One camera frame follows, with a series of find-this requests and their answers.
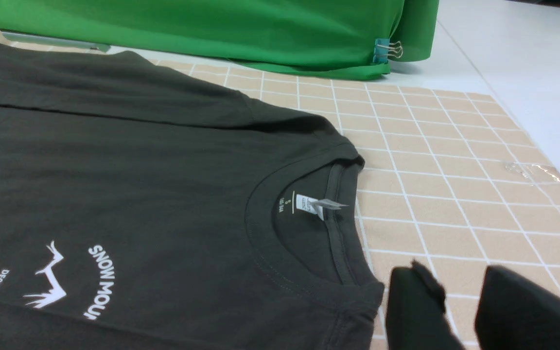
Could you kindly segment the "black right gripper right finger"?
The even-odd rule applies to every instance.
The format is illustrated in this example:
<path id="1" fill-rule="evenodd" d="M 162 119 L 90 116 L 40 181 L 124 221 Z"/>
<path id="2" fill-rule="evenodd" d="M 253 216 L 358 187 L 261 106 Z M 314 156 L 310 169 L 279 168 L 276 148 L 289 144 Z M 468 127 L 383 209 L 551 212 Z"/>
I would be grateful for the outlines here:
<path id="1" fill-rule="evenodd" d="M 474 330 L 483 350 L 560 350 L 560 297 L 513 270 L 490 265 Z"/>

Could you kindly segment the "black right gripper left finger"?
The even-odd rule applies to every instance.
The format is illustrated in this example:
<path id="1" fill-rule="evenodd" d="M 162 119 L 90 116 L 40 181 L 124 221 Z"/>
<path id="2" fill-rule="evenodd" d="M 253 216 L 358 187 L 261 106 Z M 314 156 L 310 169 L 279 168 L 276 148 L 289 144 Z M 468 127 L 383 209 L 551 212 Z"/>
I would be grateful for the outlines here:
<path id="1" fill-rule="evenodd" d="M 418 261 L 393 268 L 386 308 L 390 350 L 462 350 L 446 319 L 445 289 Z"/>

